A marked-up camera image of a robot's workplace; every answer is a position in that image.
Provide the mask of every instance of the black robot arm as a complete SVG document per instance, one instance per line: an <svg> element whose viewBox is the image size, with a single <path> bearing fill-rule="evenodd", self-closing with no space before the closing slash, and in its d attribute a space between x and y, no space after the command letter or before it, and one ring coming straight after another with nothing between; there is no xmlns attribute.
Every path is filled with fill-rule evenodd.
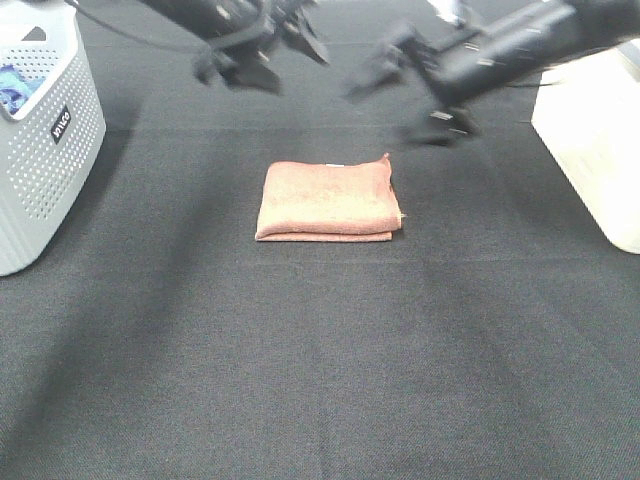
<svg viewBox="0 0 640 480"><path fill-rule="evenodd" d="M452 17L457 29L439 44L401 22L348 80L347 94L358 100L396 83L407 67L418 73L435 107L406 131L406 140L450 144L473 134L468 100L640 36L640 0L537 1L487 27Z"/></svg>
<svg viewBox="0 0 640 480"><path fill-rule="evenodd" d="M206 42L195 75L210 83L220 75L229 87L280 92L265 62L280 41L318 63L327 50L309 25L309 0L139 0Z"/></svg>

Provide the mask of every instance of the orange towel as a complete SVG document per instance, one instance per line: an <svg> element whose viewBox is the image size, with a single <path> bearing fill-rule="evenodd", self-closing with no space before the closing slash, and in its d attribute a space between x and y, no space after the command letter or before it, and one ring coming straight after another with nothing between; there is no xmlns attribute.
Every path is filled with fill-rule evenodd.
<svg viewBox="0 0 640 480"><path fill-rule="evenodd" d="M402 214L389 154L355 166L276 162L265 179L256 240L391 240Z"/></svg>

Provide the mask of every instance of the cable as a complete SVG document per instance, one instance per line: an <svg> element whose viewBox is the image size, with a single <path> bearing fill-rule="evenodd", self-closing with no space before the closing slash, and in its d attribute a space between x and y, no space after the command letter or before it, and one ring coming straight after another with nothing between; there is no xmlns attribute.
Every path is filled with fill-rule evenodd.
<svg viewBox="0 0 640 480"><path fill-rule="evenodd" d="M267 21L267 18L271 12L271 1L272 0L264 0L262 2L262 9L260 10L260 15L258 16L256 21L253 22L251 25L249 25L247 28L244 28L238 32L229 33L227 35L223 35L221 37L212 39L208 41L207 44L213 50L221 50L221 49L229 48L234 45L239 45L241 43L257 38L264 31L265 22ZM80 12L82 15L87 17L92 22L122 37L125 37L129 40L133 40L134 42L138 42L143 45L158 48L160 50L166 50L169 52L192 53L192 54L196 54L200 52L200 50L196 48L178 47L176 45L155 42L153 40L148 40L146 38L139 37L137 35L121 30L120 28L115 27L110 23L107 23L101 20L100 18L96 17L85 8L81 7L76 0L64 0L64 2L72 6L73 8L75 8L78 12Z"/></svg>
<svg viewBox="0 0 640 480"><path fill-rule="evenodd" d="M128 38L129 40L133 40L134 42L138 42L138 43L141 43L143 45L147 45L149 47L159 48L160 50L166 50L166 51L169 51L169 52L177 52L177 53L197 53L198 52L198 50L195 49L195 48L177 47L176 45L171 45L171 44L168 44L168 43L155 42L153 40L148 40L146 38L139 37L139 36L134 35L132 33L126 32L124 30L121 30L118 27L114 27L110 23L107 23L107 22L99 19L98 17L93 15L91 12L89 12L85 8L81 7L78 4L78 2L76 2L75 0L64 0L64 2L66 4L68 4L68 5L71 5L73 8L75 8L82 15L87 17L92 22L100 25L102 28L105 28L105 29L107 29L107 30L109 30L109 31L111 31L113 33L116 33L116 34L122 36L122 37Z"/></svg>
<svg viewBox="0 0 640 480"><path fill-rule="evenodd" d="M553 87L554 85L560 85L562 82L547 82L547 83L512 83L507 85L508 88L539 88L539 87Z"/></svg>

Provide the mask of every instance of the black carpet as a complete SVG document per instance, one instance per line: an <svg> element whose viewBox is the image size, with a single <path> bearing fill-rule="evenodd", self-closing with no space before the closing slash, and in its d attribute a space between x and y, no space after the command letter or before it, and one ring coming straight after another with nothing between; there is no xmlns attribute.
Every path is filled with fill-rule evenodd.
<svg viewBox="0 0 640 480"><path fill-rule="evenodd" d="M455 148L403 147L417 79L356 106L340 83L393 20L447 27L422 0L310 13L332 65L278 51L282 97L80 19L108 131L42 258L0 279L0 479L637 478L640 257L528 123L536 91L475 102L483 135ZM270 163L386 151L392 242L254 242Z"/></svg>

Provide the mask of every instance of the laundry basket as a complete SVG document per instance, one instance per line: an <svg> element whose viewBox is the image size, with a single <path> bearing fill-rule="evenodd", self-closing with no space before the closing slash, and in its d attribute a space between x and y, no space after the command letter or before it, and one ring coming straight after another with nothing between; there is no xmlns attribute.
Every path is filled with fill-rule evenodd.
<svg viewBox="0 0 640 480"><path fill-rule="evenodd" d="M0 66L44 78L14 114L0 105L0 275L42 253L104 138L75 14L62 0L0 0Z"/></svg>

